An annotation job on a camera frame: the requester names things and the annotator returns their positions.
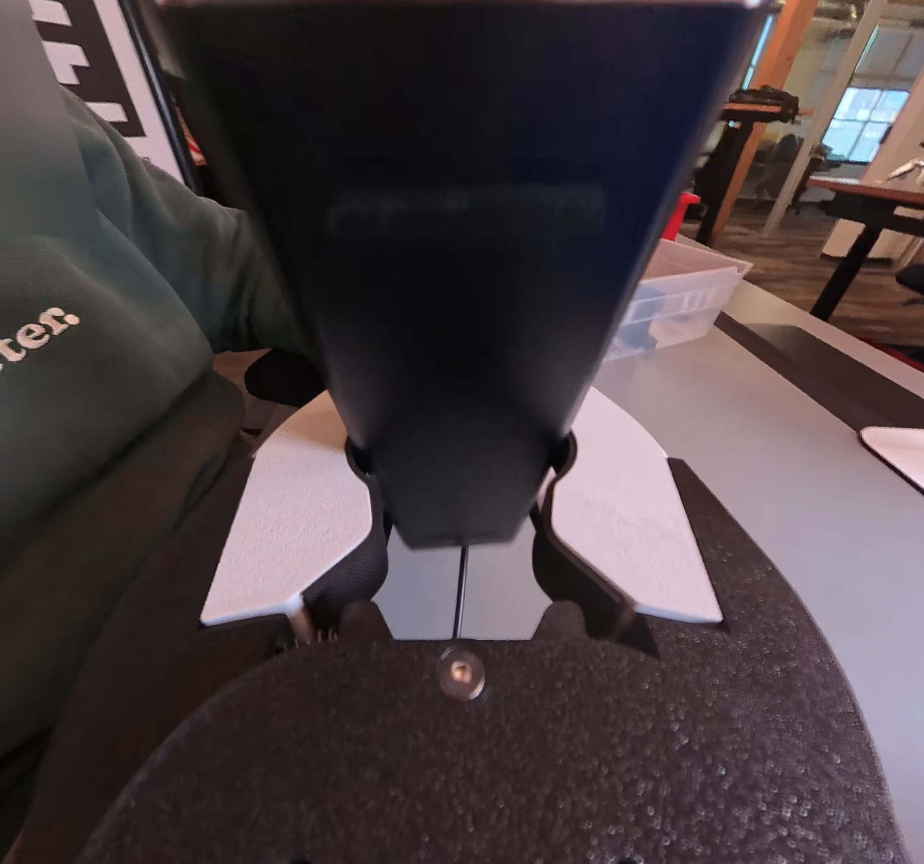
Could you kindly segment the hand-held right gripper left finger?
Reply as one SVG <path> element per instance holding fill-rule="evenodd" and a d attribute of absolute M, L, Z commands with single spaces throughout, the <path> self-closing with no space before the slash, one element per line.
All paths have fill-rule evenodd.
<path fill-rule="evenodd" d="M 295 640 L 336 634 L 388 571 L 385 512 L 330 396 L 261 443 L 201 611 L 203 627 L 283 616 Z"/>

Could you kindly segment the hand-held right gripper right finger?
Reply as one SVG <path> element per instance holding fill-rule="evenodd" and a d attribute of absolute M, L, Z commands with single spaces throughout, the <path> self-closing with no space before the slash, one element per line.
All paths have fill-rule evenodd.
<path fill-rule="evenodd" d="M 586 394 L 531 513 L 534 577 L 591 639 L 657 655 L 649 620 L 720 627 L 722 608 L 668 455 L 597 389 Z"/>

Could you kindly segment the clear plastic bin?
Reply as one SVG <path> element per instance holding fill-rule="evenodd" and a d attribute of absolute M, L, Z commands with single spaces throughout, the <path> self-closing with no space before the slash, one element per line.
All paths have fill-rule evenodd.
<path fill-rule="evenodd" d="M 698 243 L 660 240 L 603 361 L 704 337 L 752 266 Z"/>

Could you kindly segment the large black USB hub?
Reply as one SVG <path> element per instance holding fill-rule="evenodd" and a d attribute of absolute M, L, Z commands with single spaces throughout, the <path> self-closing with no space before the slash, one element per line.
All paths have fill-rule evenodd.
<path fill-rule="evenodd" d="M 506 542 L 772 0 L 139 0 L 385 511 Z"/>

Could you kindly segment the person's left forearm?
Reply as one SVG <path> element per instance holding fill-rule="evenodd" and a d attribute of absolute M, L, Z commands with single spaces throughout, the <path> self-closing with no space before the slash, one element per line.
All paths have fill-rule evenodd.
<path fill-rule="evenodd" d="M 214 353 L 284 350 L 316 359 L 256 224 L 243 211 L 166 179 L 159 273 L 178 293 Z"/>

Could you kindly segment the person's green sweatshirt torso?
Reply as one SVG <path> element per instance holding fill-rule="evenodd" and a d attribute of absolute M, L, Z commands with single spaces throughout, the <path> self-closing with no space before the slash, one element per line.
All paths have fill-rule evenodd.
<path fill-rule="evenodd" d="M 156 186 L 182 184 L 61 93 L 96 229 L 2 237 L 2 763 L 40 751 L 123 591 L 243 418 L 154 265 Z"/>

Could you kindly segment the wooden side table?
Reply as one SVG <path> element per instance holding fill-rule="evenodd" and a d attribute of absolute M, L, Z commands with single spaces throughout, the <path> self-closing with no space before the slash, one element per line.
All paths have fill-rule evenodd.
<path fill-rule="evenodd" d="M 923 195 L 891 186 L 867 185 L 840 178 L 810 177 L 809 188 L 831 190 L 825 212 L 837 220 L 862 224 L 860 234 L 840 260 L 810 315 L 828 321 L 848 292 L 884 232 L 923 236 Z"/>

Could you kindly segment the black backpack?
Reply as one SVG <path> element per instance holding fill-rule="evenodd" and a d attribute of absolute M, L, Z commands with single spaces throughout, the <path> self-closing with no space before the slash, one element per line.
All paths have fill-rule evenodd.
<path fill-rule="evenodd" d="M 799 98 L 788 91 L 762 85 L 730 95 L 722 112 L 725 121 L 791 123 L 799 114 Z"/>

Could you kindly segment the window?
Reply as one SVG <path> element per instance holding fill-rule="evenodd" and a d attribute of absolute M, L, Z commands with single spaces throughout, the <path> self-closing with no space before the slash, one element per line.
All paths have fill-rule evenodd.
<path fill-rule="evenodd" d="M 868 165 L 908 97 L 908 90 L 848 87 L 821 143 L 835 162 Z"/>

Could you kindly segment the framed black-white marker board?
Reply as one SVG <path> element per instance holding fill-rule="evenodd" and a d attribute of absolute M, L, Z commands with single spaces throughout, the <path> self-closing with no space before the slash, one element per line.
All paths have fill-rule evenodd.
<path fill-rule="evenodd" d="M 190 143 L 134 0 L 27 0 L 56 80 L 196 193 Z"/>

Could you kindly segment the wooden support post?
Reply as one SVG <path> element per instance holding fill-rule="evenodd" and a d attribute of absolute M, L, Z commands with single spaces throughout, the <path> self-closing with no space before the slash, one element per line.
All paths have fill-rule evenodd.
<path fill-rule="evenodd" d="M 777 89 L 784 87 L 819 1 L 785 0 L 776 28 L 758 66 L 755 77 L 758 86 L 769 85 Z M 710 234 L 706 235 L 706 245 L 713 246 L 715 239 L 722 234 L 769 122 L 770 120 L 762 120 L 751 125 L 722 205 L 717 211 Z"/>

